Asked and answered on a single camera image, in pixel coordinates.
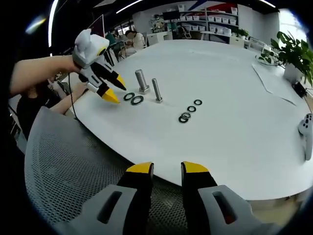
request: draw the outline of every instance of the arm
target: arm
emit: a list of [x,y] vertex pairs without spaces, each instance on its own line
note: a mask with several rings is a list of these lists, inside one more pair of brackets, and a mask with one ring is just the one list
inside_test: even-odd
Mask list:
[[[79,83],[75,86],[74,91],[72,92],[73,103],[78,100],[79,97],[82,96],[84,91],[87,89],[85,83]],[[72,101],[70,95],[62,99],[59,103],[51,107],[50,109],[54,112],[65,114],[66,111],[72,106]]]
[[59,72],[79,72],[71,55],[19,61],[13,69],[10,93],[15,96]]

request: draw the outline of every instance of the round table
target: round table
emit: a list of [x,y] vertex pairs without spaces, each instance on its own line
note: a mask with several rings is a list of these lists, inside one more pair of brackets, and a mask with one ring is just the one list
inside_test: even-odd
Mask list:
[[[88,92],[75,104],[79,120],[101,141],[134,164],[153,162],[154,174],[181,185],[180,163],[209,169],[219,185],[246,200],[291,196],[312,185],[313,161],[305,161],[297,125],[310,110],[292,89],[296,105],[267,92],[252,67],[255,52],[215,42],[164,41],[114,69],[127,91],[105,102]],[[124,101],[138,93],[135,71],[142,69],[150,92],[140,105]],[[155,102],[156,78],[163,102]],[[187,123],[179,116],[194,100]]]

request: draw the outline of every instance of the person in black shirt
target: person in black shirt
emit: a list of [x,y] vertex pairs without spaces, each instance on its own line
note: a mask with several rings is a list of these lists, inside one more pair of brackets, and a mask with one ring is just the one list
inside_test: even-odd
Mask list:
[[[80,83],[74,88],[72,94],[73,102],[83,94],[85,89],[86,86],[84,83]],[[70,97],[61,100],[48,88],[48,82],[35,85],[22,93],[22,97],[17,105],[17,116],[27,140],[33,122],[42,106],[46,106],[58,113],[64,114],[71,106],[71,101]]]

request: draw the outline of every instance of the green plant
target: green plant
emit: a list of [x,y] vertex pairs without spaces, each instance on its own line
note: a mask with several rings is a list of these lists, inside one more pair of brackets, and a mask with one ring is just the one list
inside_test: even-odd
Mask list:
[[246,31],[242,28],[234,29],[233,33],[235,33],[237,37],[238,36],[246,36],[246,37],[249,36],[248,31]]
[[273,61],[280,66],[287,63],[293,64],[303,73],[304,83],[308,81],[313,87],[313,52],[309,49],[308,43],[303,40],[299,41],[291,34],[289,36],[283,32],[278,32],[277,38],[284,45],[280,47],[277,41],[271,39],[271,45],[277,53],[266,52],[261,54],[259,59],[270,64]]

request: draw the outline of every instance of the potted plant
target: potted plant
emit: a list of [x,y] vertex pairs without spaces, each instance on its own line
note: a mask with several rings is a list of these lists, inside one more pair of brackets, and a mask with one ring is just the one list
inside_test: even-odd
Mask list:
[[237,36],[237,38],[245,39],[246,37],[249,36],[248,31],[242,28],[234,29],[232,32]]
[[277,38],[284,45],[280,47],[277,41],[271,39],[271,45],[276,53],[273,51],[262,53],[259,59],[270,64],[274,62],[279,66],[285,65],[284,77],[292,84],[304,76],[304,83],[308,81],[313,87],[313,52],[309,49],[308,43],[283,32],[278,32]]

